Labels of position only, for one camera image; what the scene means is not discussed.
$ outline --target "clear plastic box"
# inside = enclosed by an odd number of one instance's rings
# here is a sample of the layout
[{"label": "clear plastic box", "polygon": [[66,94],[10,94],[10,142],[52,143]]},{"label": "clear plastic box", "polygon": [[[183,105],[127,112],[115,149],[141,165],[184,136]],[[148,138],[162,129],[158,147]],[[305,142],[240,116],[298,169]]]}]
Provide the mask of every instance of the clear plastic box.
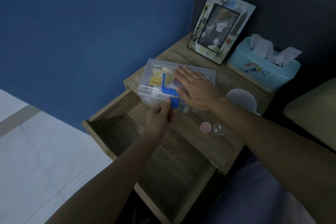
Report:
[{"label": "clear plastic box", "polygon": [[[138,95],[141,97],[144,104],[154,106],[165,102],[167,98],[171,98],[172,100],[176,99],[176,101],[174,100],[174,103],[178,103],[179,111],[185,113],[189,111],[189,106],[183,101],[182,98],[178,96],[174,90],[176,86],[182,86],[172,74],[172,71],[176,66],[183,66],[183,64],[155,59],[149,59],[147,61],[147,65],[138,88]],[[202,73],[213,84],[215,84],[215,70],[194,66],[188,66],[188,68],[194,72],[198,71]]]}]

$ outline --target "forearm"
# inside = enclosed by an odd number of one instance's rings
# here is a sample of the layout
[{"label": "forearm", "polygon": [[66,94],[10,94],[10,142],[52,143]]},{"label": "forearm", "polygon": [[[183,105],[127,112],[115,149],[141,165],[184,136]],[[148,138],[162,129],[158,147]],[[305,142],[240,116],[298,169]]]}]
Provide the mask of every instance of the forearm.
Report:
[{"label": "forearm", "polygon": [[114,223],[159,141],[143,134],[78,190],[47,223]]},{"label": "forearm", "polygon": [[290,130],[220,98],[211,107],[315,220],[332,217],[336,156]]}]

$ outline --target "round container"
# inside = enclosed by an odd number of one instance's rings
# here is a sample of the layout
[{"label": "round container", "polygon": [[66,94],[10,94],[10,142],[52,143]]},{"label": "round container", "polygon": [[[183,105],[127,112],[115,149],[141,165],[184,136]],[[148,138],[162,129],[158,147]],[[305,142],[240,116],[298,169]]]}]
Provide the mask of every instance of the round container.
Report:
[{"label": "round container", "polygon": [[202,122],[200,128],[201,128],[201,131],[203,133],[206,133],[206,134],[209,133],[209,132],[211,132],[211,130],[212,130],[212,126],[208,122]]},{"label": "round container", "polygon": [[257,110],[257,102],[248,91],[242,89],[233,89],[229,91],[226,97],[233,103],[236,103],[251,112],[255,112]]},{"label": "round container", "polygon": [[221,124],[216,124],[215,126],[213,126],[213,132],[216,135],[222,136],[225,133],[225,128]]}]

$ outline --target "framed photo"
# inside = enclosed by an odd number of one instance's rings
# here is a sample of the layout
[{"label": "framed photo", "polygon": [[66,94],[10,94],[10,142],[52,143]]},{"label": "framed photo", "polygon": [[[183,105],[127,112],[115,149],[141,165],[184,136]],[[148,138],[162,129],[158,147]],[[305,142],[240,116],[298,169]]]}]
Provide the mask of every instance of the framed photo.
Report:
[{"label": "framed photo", "polygon": [[241,0],[207,0],[188,48],[220,65],[254,9]]}]

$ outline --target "open drawer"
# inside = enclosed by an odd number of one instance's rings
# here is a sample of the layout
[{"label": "open drawer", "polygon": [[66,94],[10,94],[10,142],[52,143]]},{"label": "open drawer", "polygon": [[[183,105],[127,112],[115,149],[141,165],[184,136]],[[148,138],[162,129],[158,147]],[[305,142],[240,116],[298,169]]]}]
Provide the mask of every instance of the open drawer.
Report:
[{"label": "open drawer", "polygon": [[[82,124],[115,160],[139,138],[149,108],[128,89]],[[203,154],[170,127],[134,189],[163,224],[177,224],[215,170]]]}]

